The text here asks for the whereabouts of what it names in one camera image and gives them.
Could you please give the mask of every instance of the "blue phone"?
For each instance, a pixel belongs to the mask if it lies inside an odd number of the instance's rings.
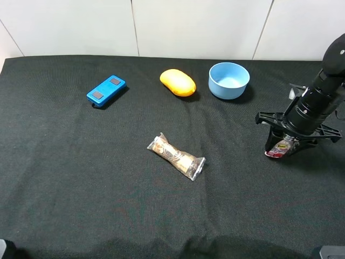
[[[126,82],[124,80],[116,76],[111,76],[103,83],[89,91],[86,97],[96,106],[102,107],[107,101],[109,101],[125,87]]]

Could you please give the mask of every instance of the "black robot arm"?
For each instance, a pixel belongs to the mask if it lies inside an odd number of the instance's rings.
[[[322,69],[308,87],[293,85],[296,94],[285,112],[257,114],[257,124],[271,126],[265,154],[280,158],[301,149],[315,147],[319,139],[337,142],[341,138],[340,132],[322,123],[345,100],[344,82],[345,34],[327,49]],[[285,147],[285,150],[276,155],[279,147]]]

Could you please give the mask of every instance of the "snack bar wrapper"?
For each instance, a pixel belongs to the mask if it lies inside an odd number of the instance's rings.
[[[153,150],[162,158],[167,159],[176,169],[192,181],[200,174],[206,160],[205,158],[196,158],[187,152],[178,150],[168,143],[163,133],[159,137],[155,137],[147,149]]]

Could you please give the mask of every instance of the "yellow fruit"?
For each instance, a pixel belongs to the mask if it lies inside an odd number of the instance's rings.
[[[164,71],[160,81],[176,96],[190,96],[196,91],[196,85],[189,76],[177,69]]]

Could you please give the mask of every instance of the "black cloth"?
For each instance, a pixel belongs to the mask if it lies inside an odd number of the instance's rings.
[[[0,238],[31,258],[307,258],[345,245],[345,144],[281,160],[264,155],[259,111],[289,104],[320,62],[237,61],[251,79],[222,101],[219,60],[104,56],[7,59],[0,76]],[[160,80],[179,69],[188,98]],[[128,85],[105,110],[86,93],[110,75]],[[327,125],[343,130],[331,115]],[[163,132],[206,158],[195,182],[147,150]]]

